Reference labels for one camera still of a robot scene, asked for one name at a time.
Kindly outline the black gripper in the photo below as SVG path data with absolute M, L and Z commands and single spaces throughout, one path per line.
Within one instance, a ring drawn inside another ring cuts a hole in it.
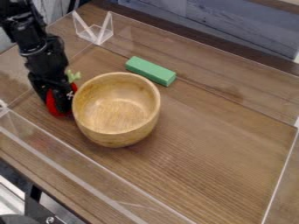
M 59 101 L 59 105 L 67 101 L 71 84 L 64 80 L 64 72 L 68 64 L 63 39 L 56 35 L 48 35 L 46 47 L 25 57 L 25 67 L 30 71 L 28 80 L 43 102 L 47 102 L 47 93 L 50 90 L 46 81 L 59 81 L 51 87 L 56 92 L 55 99 Z

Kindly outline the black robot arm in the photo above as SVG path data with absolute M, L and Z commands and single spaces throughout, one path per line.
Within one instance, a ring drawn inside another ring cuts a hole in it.
M 32 89 L 50 113 L 66 116 L 78 87 L 66 73 L 70 62 L 63 39 L 48 33 L 46 26 L 34 0 L 0 0 L 0 27 L 19 46 Z

